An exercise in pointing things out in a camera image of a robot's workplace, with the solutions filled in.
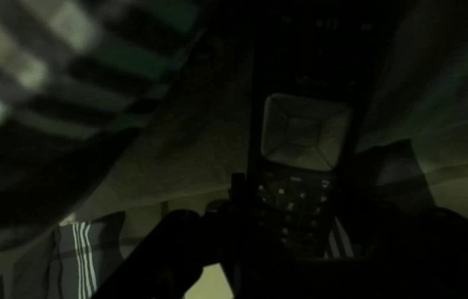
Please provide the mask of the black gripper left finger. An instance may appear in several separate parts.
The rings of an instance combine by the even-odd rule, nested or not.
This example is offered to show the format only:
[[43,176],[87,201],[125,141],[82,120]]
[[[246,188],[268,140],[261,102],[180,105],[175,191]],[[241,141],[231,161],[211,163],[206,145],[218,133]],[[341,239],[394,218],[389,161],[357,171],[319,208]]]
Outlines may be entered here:
[[204,269],[219,264],[234,299],[241,299],[241,266],[236,249],[236,201],[246,176],[231,176],[229,198],[213,201],[204,214],[191,210],[168,213],[131,251],[92,299],[183,299]]

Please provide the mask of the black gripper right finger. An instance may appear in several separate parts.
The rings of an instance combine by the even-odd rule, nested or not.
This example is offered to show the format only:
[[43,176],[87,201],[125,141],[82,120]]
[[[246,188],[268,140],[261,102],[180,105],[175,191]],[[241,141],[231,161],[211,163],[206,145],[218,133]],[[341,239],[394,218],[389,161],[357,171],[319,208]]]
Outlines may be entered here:
[[364,203],[350,221],[367,246],[375,299],[468,299],[468,219],[432,208],[410,214],[384,201]]

